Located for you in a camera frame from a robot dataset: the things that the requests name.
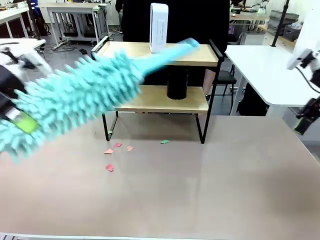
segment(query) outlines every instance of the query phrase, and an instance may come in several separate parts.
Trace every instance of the white tabletop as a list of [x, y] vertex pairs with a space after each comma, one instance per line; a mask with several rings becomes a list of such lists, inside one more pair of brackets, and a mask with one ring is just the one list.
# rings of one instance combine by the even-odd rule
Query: white tabletop
[[[288, 70], [287, 63], [291, 53], [277, 47], [229, 45], [226, 55], [270, 106], [303, 107], [310, 98], [319, 94], [313, 91], [298, 70]], [[308, 80], [311, 70], [304, 69]]]
[[28, 10], [29, 9], [27, 7], [22, 7], [22, 8], [11, 8], [8, 10], [0, 11], [0, 20], [11, 18], [15, 15], [27, 12]]
[[[36, 40], [32, 38], [0, 38], [0, 49], [9, 47], [12, 54], [16, 57], [28, 52], [44, 44], [46, 40]], [[10, 61], [10, 57], [0, 54], [0, 64], [5, 64]]]

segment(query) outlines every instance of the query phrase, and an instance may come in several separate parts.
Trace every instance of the black chair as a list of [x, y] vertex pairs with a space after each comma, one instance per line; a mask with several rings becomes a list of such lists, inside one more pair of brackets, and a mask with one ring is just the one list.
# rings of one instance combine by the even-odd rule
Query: black chair
[[[231, 96], [231, 109], [234, 105], [234, 93], [235, 93], [235, 84], [237, 80], [235, 78], [235, 65], [232, 65], [230, 72], [229, 71], [220, 71], [218, 80], [216, 85], [217, 86], [225, 86], [223, 94], [214, 94], [215, 96]], [[231, 85], [231, 94], [226, 94], [228, 85]]]

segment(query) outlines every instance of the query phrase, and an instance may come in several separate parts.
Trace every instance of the white tower device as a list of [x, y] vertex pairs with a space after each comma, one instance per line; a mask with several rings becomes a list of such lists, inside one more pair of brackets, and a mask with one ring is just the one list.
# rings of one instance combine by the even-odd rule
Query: white tower device
[[166, 4], [151, 3], [150, 8], [150, 51], [159, 53], [166, 47], [169, 7]]

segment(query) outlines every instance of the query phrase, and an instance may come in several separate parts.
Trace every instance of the brown tabletop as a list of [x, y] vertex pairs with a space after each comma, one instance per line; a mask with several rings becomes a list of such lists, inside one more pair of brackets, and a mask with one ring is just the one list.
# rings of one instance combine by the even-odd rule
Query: brown tabletop
[[97, 119], [20, 164], [1, 154], [0, 232], [320, 239], [319, 164], [281, 120], [212, 116], [203, 145], [191, 115], [119, 113], [110, 142], [103, 129]]

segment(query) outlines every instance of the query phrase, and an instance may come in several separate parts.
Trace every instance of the pink object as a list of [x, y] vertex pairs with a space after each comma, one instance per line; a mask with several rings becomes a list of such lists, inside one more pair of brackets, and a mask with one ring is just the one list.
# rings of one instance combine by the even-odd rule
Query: pink object
[[118, 148], [118, 147], [120, 147], [121, 145], [122, 145], [121, 143], [118, 143], [118, 142], [117, 142], [113, 147], [114, 147], [114, 148]]
[[111, 164], [108, 164], [105, 168], [106, 168], [109, 172], [113, 172], [113, 171], [114, 171], [114, 166], [111, 165]]
[[114, 151], [112, 149], [108, 149], [107, 151], [104, 152], [104, 154], [112, 154]]

